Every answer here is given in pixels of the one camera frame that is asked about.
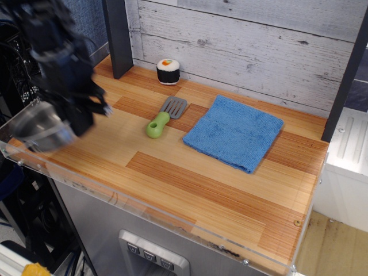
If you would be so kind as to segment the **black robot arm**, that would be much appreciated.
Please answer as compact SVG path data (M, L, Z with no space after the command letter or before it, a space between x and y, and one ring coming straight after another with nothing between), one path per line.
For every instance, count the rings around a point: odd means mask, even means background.
M94 73L85 38L73 31L74 20L62 1L1 1L1 10L30 44L30 54L42 72L33 83L39 96L54 106L76 136L94 124L93 115L110 115L104 90Z

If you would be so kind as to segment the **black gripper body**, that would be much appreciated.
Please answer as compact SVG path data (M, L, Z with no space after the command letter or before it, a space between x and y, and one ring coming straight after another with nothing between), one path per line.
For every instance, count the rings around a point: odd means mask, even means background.
M39 97L55 106L81 106L89 112L109 116L111 106L105 91L92 80L91 61L80 54L33 54L42 72L32 83L40 88Z

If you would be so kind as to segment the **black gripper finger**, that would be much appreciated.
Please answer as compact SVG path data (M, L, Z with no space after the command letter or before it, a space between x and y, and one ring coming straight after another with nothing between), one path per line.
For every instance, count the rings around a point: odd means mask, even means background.
M78 137L84 135L94 124L92 112L81 106L67 106L66 117Z

